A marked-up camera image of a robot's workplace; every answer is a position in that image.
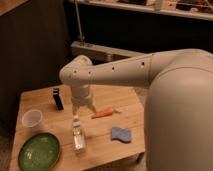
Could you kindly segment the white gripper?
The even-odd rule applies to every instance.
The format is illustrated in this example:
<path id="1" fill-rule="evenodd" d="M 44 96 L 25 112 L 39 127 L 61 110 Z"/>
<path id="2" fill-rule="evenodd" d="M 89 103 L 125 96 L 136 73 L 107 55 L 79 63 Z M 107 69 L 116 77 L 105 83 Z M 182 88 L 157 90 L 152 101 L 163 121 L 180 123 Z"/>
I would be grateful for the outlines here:
<path id="1" fill-rule="evenodd" d="M 79 106 L 88 106 L 88 108 L 96 113 L 96 107 L 92 103 L 92 93 L 89 85 L 71 86 L 71 101 L 74 104 L 72 107 L 73 117 L 78 118 Z"/>

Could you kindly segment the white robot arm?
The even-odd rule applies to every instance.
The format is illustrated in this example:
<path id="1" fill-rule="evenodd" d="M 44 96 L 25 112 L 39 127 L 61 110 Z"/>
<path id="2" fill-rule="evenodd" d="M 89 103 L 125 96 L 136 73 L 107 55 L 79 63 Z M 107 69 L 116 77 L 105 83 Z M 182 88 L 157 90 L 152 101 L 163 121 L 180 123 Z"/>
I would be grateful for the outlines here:
<path id="1" fill-rule="evenodd" d="M 92 84 L 146 87 L 147 171 L 213 171 L 213 53 L 171 50 L 100 65 L 79 55 L 60 80 L 78 106 L 92 101 Z"/>

